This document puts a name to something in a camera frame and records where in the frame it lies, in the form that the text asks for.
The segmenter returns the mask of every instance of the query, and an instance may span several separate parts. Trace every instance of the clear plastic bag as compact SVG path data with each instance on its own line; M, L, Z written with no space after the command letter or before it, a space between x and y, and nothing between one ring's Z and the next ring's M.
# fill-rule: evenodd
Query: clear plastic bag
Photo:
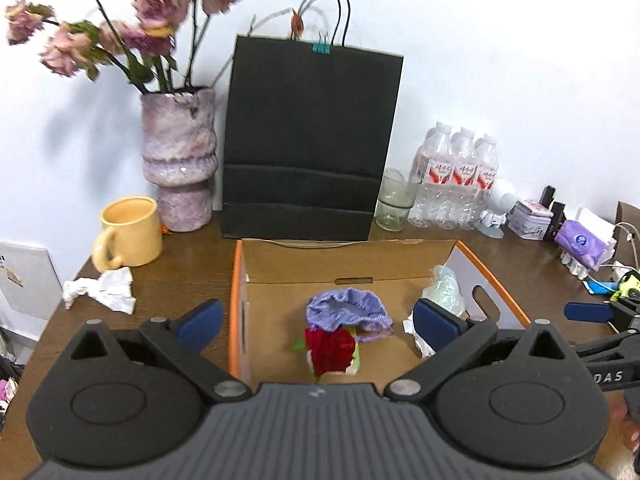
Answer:
M449 267L436 265L433 267L435 283L422 291L422 297L433 301L454 316L462 316L465 311L465 300L460 296L456 273Z

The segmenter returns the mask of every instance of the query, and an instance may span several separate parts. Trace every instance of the red fabric flower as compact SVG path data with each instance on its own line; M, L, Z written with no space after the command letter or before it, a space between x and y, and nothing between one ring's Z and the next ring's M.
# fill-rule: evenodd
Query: red fabric flower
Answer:
M344 372L353 360L356 341L345 328L334 332L307 328L305 339L306 347L311 350L316 377L326 372Z

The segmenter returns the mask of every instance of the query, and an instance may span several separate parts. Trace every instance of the glass cup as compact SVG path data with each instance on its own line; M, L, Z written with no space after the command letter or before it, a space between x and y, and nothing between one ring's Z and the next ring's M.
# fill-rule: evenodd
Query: glass cup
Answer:
M414 206L420 184L416 175L405 178L401 171L387 168L378 194L376 224L386 231L401 231Z

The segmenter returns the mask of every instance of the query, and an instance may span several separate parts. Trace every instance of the purple tissue pack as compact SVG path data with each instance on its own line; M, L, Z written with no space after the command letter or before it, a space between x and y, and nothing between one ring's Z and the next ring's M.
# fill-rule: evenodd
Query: purple tissue pack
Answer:
M566 220L556 235L556 243L588 269L596 269L607 245L580 222Z

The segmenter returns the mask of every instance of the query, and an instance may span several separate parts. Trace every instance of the black gripper base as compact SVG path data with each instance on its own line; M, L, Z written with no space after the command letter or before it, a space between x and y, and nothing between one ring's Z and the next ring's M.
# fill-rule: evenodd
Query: black gripper base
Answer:
M487 465L451 447L423 410L370 384L264 384L218 404L178 449L143 465L81 470L45 463L31 480L605 480L592 465L548 472Z

